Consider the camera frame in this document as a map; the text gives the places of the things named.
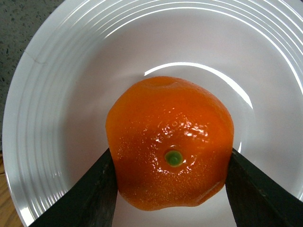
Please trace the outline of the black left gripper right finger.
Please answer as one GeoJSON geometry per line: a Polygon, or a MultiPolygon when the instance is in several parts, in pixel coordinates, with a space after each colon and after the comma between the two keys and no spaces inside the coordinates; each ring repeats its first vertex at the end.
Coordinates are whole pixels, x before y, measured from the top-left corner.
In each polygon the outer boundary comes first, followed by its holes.
{"type": "Polygon", "coordinates": [[[233,149],[225,182],[239,227],[301,227],[303,203],[233,149]]]}

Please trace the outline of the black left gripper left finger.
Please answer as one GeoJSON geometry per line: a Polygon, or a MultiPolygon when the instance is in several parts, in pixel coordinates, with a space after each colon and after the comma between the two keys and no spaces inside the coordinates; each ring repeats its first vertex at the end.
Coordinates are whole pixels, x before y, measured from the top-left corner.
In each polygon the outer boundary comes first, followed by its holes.
{"type": "Polygon", "coordinates": [[[110,227],[117,198],[110,150],[79,181],[38,217],[32,227],[110,227]]]}

